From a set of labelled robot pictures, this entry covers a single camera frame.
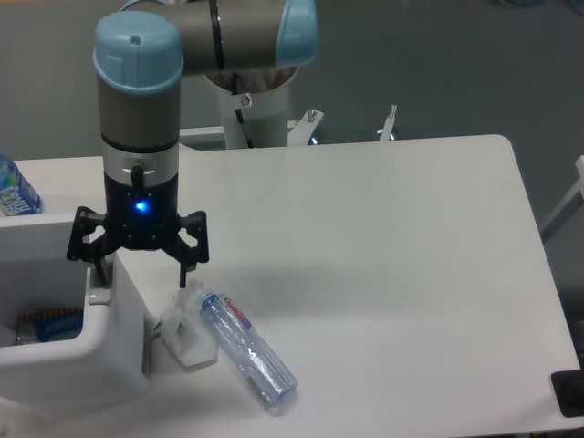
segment metal bracket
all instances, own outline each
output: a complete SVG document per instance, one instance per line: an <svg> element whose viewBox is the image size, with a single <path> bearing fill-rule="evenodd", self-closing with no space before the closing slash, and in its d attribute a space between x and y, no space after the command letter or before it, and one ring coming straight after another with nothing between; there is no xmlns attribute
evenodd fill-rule
<svg viewBox="0 0 584 438"><path fill-rule="evenodd" d="M309 109L302 119L300 119L295 128L288 133L288 146L306 146L311 144L315 129L324 118L324 112L317 109Z"/></svg>
<svg viewBox="0 0 584 438"><path fill-rule="evenodd" d="M547 242L556 231L584 204L584 156L576 160L579 179L559 203L544 219L539 234L543 243Z"/></svg>

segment black cable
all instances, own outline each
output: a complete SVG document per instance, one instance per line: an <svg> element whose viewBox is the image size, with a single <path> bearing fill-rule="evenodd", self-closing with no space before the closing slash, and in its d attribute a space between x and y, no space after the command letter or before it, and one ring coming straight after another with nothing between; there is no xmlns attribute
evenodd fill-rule
<svg viewBox="0 0 584 438"><path fill-rule="evenodd" d="M219 6L217 5L217 0L209 0L209 10L211 11L211 29L213 30L213 42L215 46L217 68L219 71L225 72L223 37L221 36L221 20L219 18Z"/></svg>
<svg viewBox="0 0 584 438"><path fill-rule="evenodd" d="M233 73L231 75L231 95L232 96L237 96L237 94L238 94L237 93L237 80L238 79L239 79L239 75L237 73ZM245 120L244 120L243 112L240 109L236 109L235 116L237 117L237 121L241 125L241 129L244 132L245 142L247 143L247 148L248 149L255 149L256 146L254 145L254 142L249 137L249 135L247 134L247 130L245 129L245 125L244 125Z"/></svg>

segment gray floor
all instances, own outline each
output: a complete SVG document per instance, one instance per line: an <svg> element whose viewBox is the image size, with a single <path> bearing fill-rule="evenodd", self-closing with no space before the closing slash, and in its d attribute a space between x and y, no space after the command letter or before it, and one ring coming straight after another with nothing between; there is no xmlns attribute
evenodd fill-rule
<svg viewBox="0 0 584 438"><path fill-rule="evenodd" d="M390 105L402 139L499 133L514 144L540 223L584 154L584 16L563 0L317 0L318 60L293 112L327 114L325 142L373 140ZM93 28L121 0L0 3L0 150L99 154ZM219 124L213 92L183 82L182 125ZM584 318L584 211L547 245L567 312Z"/></svg>

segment white container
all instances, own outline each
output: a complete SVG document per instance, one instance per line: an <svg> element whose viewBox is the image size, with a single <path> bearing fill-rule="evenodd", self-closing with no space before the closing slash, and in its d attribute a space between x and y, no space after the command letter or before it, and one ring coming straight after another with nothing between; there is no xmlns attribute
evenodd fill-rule
<svg viewBox="0 0 584 438"><path fill-rule="evenodd" d="M45 411L125 402L149 389L150 314L114 257L111 289L66 259L72 214L0 218L0 397ZM79 336L6 346L17 316L83 308Z"/></svg>
<svg viewBox="0 0 584 438"><path fill-rule="evenodd" d="M287 146L289 89L296 74L297 69L292 70L283 84L263 92L255 92L253 89L238 90L239 93L249 92L251 95L249 107L241 105L243 94L234 96L218 80L207 78L217 93L226 149L248 148L244 129L235 114L237 109L242 112L245 132L256 148Z"/></svg>

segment plastic bag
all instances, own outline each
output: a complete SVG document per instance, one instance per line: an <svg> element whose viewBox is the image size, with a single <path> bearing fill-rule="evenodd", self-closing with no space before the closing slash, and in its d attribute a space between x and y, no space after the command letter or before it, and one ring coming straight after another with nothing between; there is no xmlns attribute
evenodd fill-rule
<svg viewBox="0 0 584 438"><path fill-rule="evenodd" d="M204 325L199 314L198 295L203 283L195 279L180 289L172 303L161 313L162 341L171 354L184 366L193 367L210 360L217 360L219 345Z"/></svg>

